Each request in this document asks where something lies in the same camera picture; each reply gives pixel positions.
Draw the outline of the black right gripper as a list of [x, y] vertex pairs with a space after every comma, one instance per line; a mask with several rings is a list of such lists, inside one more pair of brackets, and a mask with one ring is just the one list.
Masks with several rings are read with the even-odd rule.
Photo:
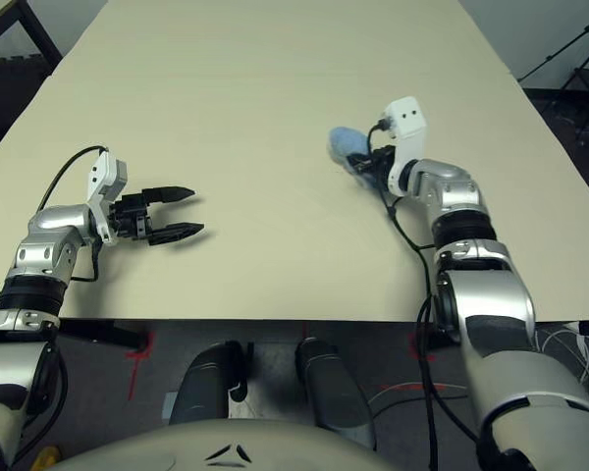
[[389, 174], [395, 164], [396, 147], [386, 145], [372, 151], [370, 156], [370, 166], [367, 174], [372, 178], [372, 182], [385, 192], [389, 192], [388, 179]]

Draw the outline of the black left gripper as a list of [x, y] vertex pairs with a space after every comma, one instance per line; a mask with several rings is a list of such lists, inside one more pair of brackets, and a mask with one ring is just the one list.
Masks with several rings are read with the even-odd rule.
[[183, 240], [201, 232], [204, 225], [176, 223], [151, 230], [147, 208], [152, 203], [173, 203], [194, 195], [192, 189], [183, 186], [145, 188], [139, 193], [123, 195], [109, 207], [109, 225], [116, 236], [132, 240], [146, 239], [151, 246]]

